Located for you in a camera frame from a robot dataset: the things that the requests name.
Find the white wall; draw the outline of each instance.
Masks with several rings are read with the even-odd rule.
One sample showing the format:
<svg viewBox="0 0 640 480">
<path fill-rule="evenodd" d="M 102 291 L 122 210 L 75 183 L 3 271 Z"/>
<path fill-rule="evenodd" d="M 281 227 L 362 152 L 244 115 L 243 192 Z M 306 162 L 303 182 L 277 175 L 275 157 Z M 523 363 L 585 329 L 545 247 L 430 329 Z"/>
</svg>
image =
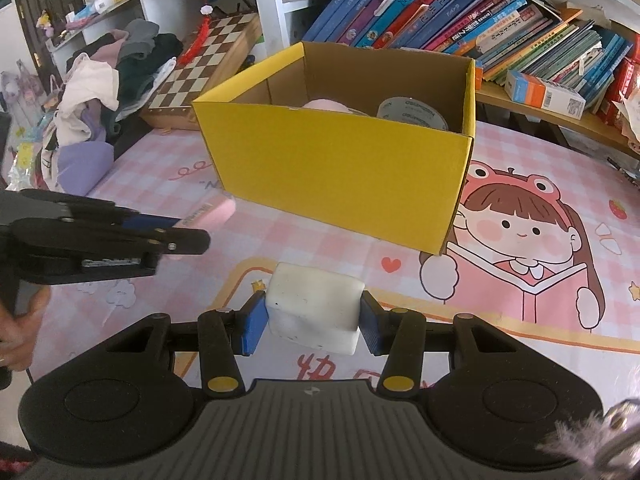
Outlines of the white wall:
<svg viewBox="0 0 640 480">
<path fill-rule="evenodd" d="M 6 70 L 17 73 L 18 69 L 15 62 L 21 59 L 29 72 L 35 73 L 35 67 L 31 60 L 27 43 L 24 40 L 24 33 L 22 32 L 15 3 L 0 9 L 0 31 L 2 31 L 0 72 Z"/>
</svg>

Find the shelf post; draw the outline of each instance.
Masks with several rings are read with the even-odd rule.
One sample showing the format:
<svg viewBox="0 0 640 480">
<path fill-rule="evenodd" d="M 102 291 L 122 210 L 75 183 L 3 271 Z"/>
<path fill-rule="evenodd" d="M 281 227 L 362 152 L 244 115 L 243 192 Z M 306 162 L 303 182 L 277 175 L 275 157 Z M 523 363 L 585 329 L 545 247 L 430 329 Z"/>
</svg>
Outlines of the shelf post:
<svg viewBox="0 0 640 480">
<path fill-rule="evenodd" d="M 282 0 L 256 0 L 267 55 L 272 56 L 289 46 L 289 31 Z"/>
</svg>

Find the tablecloth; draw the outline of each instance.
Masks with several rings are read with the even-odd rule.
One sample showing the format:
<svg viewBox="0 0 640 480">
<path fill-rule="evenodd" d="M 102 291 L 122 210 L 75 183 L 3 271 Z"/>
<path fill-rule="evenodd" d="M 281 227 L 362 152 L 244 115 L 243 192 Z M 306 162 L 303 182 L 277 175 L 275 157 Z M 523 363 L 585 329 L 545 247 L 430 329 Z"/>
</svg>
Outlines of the tablecloth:
<svg viewBox="0 0 640 480">
<path fill-rule="evenodd" d="M 31 371 L 37 378 L 151 313 L 181 322 L 240 308 L 283 261 L 359 277 L 385 306 L 430 319 L 478 314 L 589 381 L 605 406 L 640 395 L 638 191 L 599 161 L 484 123 L 473 160 L 474 192 L 463 195 L 444 256 L 237 200 L 202 256 L 164 258 L 152 278 L 54 287 Z M 220 192 L 200 134 L 174 130 L 140 140 L 92 196 L 181 218 Z M 375 383 L 385 358 L 362 339 L 354 356 L 340 356 L 265 330 L 256 354 L 238 362 L 247 385 Z M 425 354 L 423 386 L 447 371 L 446 356 Z M 178 356 L 176 372 L 199 384 L 193 355 Z"/>
</svg>

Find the small orange and white box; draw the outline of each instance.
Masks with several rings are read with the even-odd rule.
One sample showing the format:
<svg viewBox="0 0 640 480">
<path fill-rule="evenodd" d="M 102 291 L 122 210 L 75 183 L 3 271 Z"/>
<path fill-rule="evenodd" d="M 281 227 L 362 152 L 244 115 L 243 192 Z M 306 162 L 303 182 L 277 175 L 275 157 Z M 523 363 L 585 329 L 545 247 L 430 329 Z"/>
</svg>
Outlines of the small orange and white box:
<svg viewBox="0 0 640 480">
<path fill-rule="evenodd" d="M 510 70 L 504 89 L 509 99 L 516 103 L 533 106 L 572 117 L 582 118 L 586 102 L 575 90 L 566 86 Z"/>
</svg>

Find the frog headband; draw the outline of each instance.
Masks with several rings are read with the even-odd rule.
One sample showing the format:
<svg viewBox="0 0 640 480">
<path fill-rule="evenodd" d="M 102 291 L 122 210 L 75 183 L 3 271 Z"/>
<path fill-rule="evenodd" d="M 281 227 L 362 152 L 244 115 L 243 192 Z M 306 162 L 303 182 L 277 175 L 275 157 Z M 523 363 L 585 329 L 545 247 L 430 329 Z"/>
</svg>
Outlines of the frog headband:
<svg viewBox="0 0 640 480">
<path fill-rule="evenodd" d="M 517 186 L 522 189 L 539 196 L 556 210 L 562 221 L 567 227 L 571 226 L 571 221 L 560 205 L 560 191 L 546 177 L 540 175 L 529 175 L 526 180 L 516 178 L 511 174 L 498 174 L 488 165 L 472 160 L 469 165 L 469 171 L 466 174 L 466 184 L 462 190 L 462 198 L 460 203 L 464 204 L 466 199 L 473 192 L 488 184 L 507 184 L 508 186 Z"/>
</svg>

